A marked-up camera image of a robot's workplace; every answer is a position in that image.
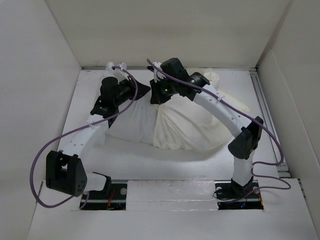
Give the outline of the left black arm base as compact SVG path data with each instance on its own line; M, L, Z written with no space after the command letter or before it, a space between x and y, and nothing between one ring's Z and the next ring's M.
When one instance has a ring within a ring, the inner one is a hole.
M107 195L90 191L89 198L86 202L87 196L83 194L79 208L84 211L124 211L126 210L127 190L127 181L112 181L111 190Z

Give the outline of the cream pillowcase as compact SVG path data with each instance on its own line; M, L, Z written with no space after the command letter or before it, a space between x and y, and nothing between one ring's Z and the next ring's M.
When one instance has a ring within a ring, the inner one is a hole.
M160 149L206 152L232 138L216 117L186 97L174 95L156 110L153 145Z

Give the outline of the white pillow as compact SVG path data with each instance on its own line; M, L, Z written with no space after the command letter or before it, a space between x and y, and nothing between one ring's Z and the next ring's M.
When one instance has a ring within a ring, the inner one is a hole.
M149 91L122 114L118 115L111 127L104 133L108 137L152 145L158 111L150 104Z

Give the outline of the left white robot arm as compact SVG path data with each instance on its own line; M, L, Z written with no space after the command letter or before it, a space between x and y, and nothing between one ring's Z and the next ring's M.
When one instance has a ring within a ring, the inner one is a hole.
M46 187L73 197L95 192L100 198L111 194L111 179L101 173L86 173L83 166L85 154L113 125L119 115L119 107L128 101L137 101L151 88L131 78L118 81L106 77L100 86L100 95L94 103L84 129L59 151L46 156Z

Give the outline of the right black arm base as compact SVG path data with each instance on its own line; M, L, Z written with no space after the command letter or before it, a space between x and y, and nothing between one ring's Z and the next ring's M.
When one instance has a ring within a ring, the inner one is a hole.
M245 191L238 190L231 180L217 180L212 196L217 199L217 209L222 210L263 210L263 200L260 193L253 192L259 187L258 181L253 180Z

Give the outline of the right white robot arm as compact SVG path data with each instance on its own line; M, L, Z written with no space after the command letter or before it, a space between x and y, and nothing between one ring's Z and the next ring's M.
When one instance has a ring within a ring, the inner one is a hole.
M206 152L228 143L233 155L231 191L237 197L253 182L253 156L263 120L250 118L220 94L214 72L188 71L176 57L151 62L150 103L157 107L153 144L161 149Z

